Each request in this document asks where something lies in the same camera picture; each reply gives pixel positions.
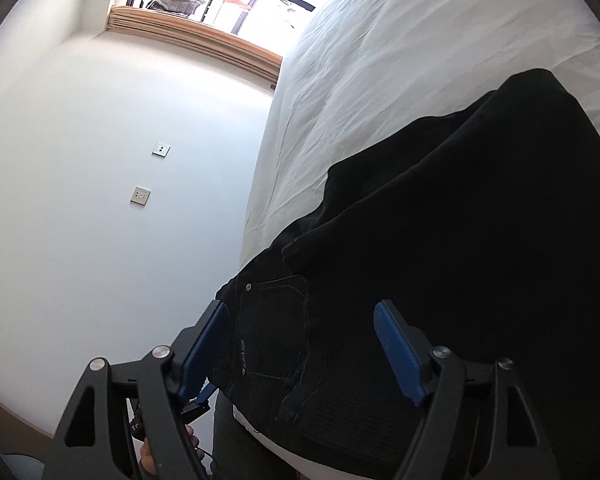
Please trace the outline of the person's left hand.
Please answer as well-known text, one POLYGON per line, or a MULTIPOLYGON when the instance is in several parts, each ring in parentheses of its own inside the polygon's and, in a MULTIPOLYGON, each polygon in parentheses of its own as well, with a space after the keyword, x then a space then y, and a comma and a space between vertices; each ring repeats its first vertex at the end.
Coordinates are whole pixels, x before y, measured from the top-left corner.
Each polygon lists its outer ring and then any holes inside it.
MULTIPOLYGON (((187 434, 190 442, 196 450, 197 456, 202 460, 204 458, 204 451, 199 449, 199 439, 194 433, 194 428, 191 426, 186 427, 187 434)), ((148 439, 145 439, 142 446, 140 447, 140 468, 151 477, 158 477, 158 470, 155 462, 155 456, 152 452, 148 439)))

